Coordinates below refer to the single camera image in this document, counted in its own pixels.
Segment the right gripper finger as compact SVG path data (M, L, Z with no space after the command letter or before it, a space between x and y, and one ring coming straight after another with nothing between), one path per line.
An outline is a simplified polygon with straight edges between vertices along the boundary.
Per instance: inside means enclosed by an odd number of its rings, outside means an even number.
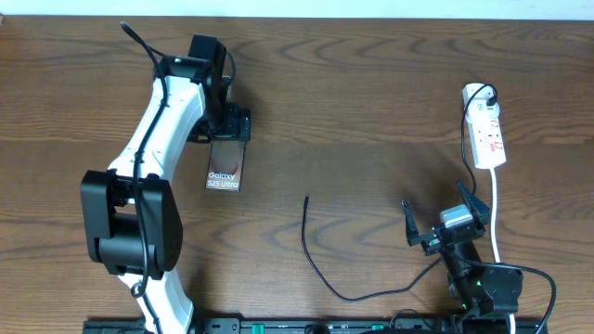
M407 200L402 201L403 210L405 213L405 224L406 224L406 237L407 243L410 247L420 243L420 232L417 224L414 220L412 212L409 208L409 202Z
M478 225L487 225L490 222L490 208L477 198L462 181L457 182L458 190L465 205L468 207L473 221Z

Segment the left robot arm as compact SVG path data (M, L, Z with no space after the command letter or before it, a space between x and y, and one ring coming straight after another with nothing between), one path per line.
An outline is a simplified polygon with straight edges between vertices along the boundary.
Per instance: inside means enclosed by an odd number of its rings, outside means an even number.
M164 54L134 30L125 31L153 63L152 97L130 141L105 171L81 183L90 259L117 276L142 318L87 320L85 333L202 333L207 325L186 295L176 264L183 224L171 182L188 142L251 138L251 112L229 101L231 56L208 35L193 36L187 55Z

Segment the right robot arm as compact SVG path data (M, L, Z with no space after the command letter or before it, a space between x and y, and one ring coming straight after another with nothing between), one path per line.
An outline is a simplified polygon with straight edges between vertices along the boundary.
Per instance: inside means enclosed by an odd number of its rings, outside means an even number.
M444 262L450 293L463 313L450 320L450 331L490 331L510 327L509 317L519 309L523 274L503 263L481 260L474 241L484 236L491 209L463 183L458 183L463 203L440 213L431 232L421 234L409 202L402 202L409 246L421 246L427 256L438 254Z

